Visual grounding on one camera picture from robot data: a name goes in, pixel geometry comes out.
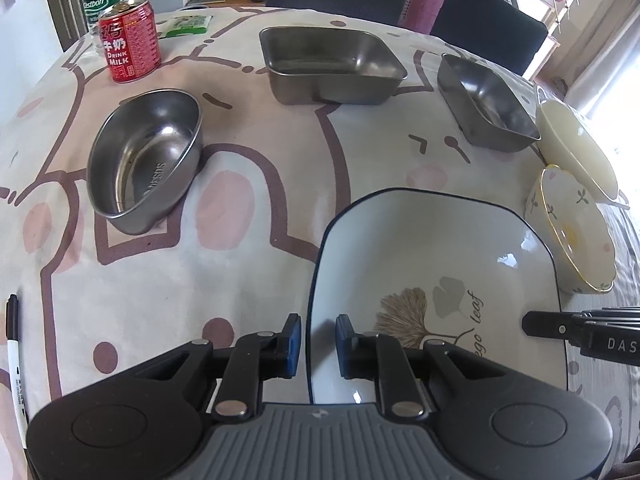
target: cabinet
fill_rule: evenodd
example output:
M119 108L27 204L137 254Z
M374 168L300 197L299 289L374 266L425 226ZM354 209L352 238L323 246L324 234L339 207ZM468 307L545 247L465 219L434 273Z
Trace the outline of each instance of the cabinet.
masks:
M68 49L87 32L81 0L47 0L60 45Z

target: ceramic plate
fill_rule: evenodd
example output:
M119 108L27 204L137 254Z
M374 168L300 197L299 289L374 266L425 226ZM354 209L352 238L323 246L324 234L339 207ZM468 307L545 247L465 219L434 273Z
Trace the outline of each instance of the ceramic plate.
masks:
M334 323L402 346L442 339L566 388L564 342L528 337L529 310L560 310L553 260L516 213L468 198L387 189L353 203L322 240L307 313L310 394L370 402L373 384L340 376Z

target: oval steel bowl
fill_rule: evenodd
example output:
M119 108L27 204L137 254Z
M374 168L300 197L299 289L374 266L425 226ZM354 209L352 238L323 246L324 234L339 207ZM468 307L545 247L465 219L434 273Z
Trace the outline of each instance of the oval steel bowl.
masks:
M140 94L104 122L89 154L87 189L95 211L129 235L149 231L196 173L202 112L178 89Z

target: gray textured grip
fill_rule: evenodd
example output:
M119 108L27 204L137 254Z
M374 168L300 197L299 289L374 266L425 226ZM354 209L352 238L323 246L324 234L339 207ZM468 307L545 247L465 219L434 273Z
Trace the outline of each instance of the gray textured grip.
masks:
M427 431L384 419L374 404L267 404L222 426L172 480L470 480Z

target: floral ceramic bowl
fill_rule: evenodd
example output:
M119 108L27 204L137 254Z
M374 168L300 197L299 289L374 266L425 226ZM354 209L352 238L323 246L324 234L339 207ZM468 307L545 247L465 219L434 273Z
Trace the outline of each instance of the floral ceramic bowl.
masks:
M558 285L578 294L609 292L616 252L602 213L568 171L547 166L527 198L525 220L551 250Z

